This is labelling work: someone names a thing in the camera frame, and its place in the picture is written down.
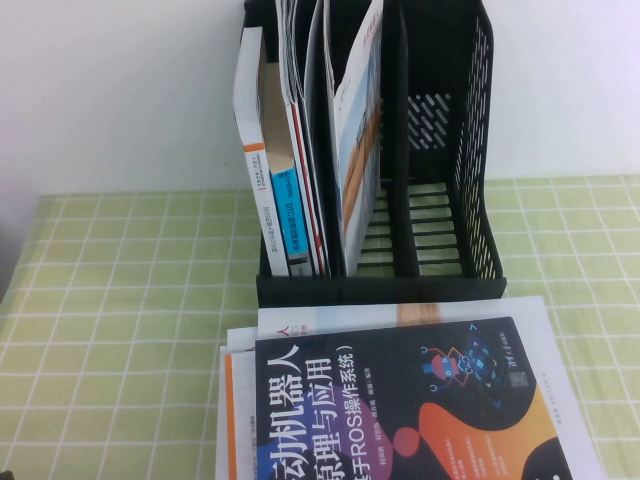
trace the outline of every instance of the orange graphic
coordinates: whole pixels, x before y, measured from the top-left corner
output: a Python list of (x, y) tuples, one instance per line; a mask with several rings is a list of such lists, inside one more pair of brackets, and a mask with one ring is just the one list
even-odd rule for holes
[[(419, 436), (454, 480), (520, 479), (531, 452), (557, 436), (538, 388), (524, 418), (505, 430), (470, 427), (435, 403), (422, 405), (419, 425)], [(417, 433), (408, 427), (399, 429), (393, 439), (395, 450), (405, 457), (415, 455)]]

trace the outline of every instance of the black file organizer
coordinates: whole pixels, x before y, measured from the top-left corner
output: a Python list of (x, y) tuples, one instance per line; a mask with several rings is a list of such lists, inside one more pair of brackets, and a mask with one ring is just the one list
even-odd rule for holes
[[(340, 2), (342, 6), (353, 2), (355, 8), (362, 8), (361, 0)], [(273, 0), (251, 0), (245, 3), (245, 12), (245, 26), (264, 28), (267, 55), (269, 61), (275, 61)], [(492, 63), (493, 33), (480, 0), (386, 0), (380, 161), (389, 206), (387, 236), (391, 247), (387, 250), (393, 255), (390, 265), (395, 277), (272, 277), (263, 241), (256, 278), (261, 308), (447, 302), (502, 296), (507, 281), (484, 205)], [(331, 178), (328, 174), (330, 171), (324, 173), (324, 178)], [(410, 206), (409, 189), (415, 185), (433, 188), (429, 193), (411, 194), (413, 200), (437, 195), (443, 202)], [(324, 197), (329, 203), (334, 198), (332, 192)], [(415, 210), (434, 208), (445, 209), (446, 214), (424, 220), (411, 218)], [(325, 204), (327, 213), (334, 209), (335, 205)], [(413, 227), (424, 222), (445, 227), (414, 233)], [(335, 228), (337, 225), (331, 226), (328, 232), (330, 245), (338, 241)], [(439, 241), (454, 236), (453, 242)], [(433, 242), (417, 247), (416, 243), (425, 242), (416, 240)], [(418, 252), (443, 248), (455, 248), (456, 258), (418, 260)], [(459, 274), (420, 274), (421, 265), (445, 262), (459, 265)], [(339, 262), (332, 266), (334, 271), (342, 272)]]

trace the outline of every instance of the black book cover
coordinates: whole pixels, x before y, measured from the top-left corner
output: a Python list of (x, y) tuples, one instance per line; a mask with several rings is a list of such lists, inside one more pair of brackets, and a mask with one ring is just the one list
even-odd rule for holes
[(259, 480), (571, 478), (511, 318), (258, 341), (256, 415)]

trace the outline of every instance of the table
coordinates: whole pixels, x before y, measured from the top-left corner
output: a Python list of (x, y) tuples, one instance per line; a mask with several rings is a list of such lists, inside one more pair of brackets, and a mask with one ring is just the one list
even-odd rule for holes
[[(543, 295), (597, 453), (640, 478), (640, 176), (487, 182), (507, 295)], [(0, 306), (0, 467), (211, 479), (218, 355), (255, 325), (251, 192), (46, 196)]]

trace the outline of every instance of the stack of books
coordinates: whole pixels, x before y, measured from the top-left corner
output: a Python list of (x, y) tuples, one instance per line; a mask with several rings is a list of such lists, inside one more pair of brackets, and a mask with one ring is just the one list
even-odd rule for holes
[(539, 297), (260, 310), (220, 352), (217, 480), (590, 480)]
[(380, 186), (383, 0), (349, 22), (340, 2), (273, 1), (278, 61), (244, 28), (233, 93), (271, 273), (352, 275)]

